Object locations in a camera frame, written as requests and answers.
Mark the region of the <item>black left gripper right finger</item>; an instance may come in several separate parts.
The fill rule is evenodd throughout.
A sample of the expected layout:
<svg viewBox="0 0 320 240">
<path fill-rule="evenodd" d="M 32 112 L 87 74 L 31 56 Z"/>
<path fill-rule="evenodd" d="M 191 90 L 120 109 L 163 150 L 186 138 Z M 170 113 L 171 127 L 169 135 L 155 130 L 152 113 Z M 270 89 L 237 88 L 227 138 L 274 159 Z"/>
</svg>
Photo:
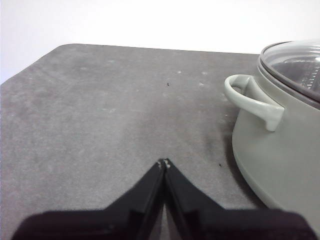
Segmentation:
<svg viewBox="0 0 320 240">
<path fill-rule="evenodd" d="M 168 159 L 166 207 L 183 240 L 315 240 L 299 214 L 280 209 L 225 209 L 194 186 Z"/>
</svg>

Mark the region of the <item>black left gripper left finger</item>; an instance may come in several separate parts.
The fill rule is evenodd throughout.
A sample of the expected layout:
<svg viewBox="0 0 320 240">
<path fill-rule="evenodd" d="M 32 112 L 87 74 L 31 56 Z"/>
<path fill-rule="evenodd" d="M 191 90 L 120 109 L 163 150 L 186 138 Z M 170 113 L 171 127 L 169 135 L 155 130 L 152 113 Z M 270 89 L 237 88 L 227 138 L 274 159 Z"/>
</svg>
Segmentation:
<svg viewBox="0 0 320 240">
<path fill-rule="evenodd" d="M 27 217 L 14 240 L 159 239 L 165 163 L 159 159 L 127 192 L 104 209 L 47 211 Z"/>
</svg>

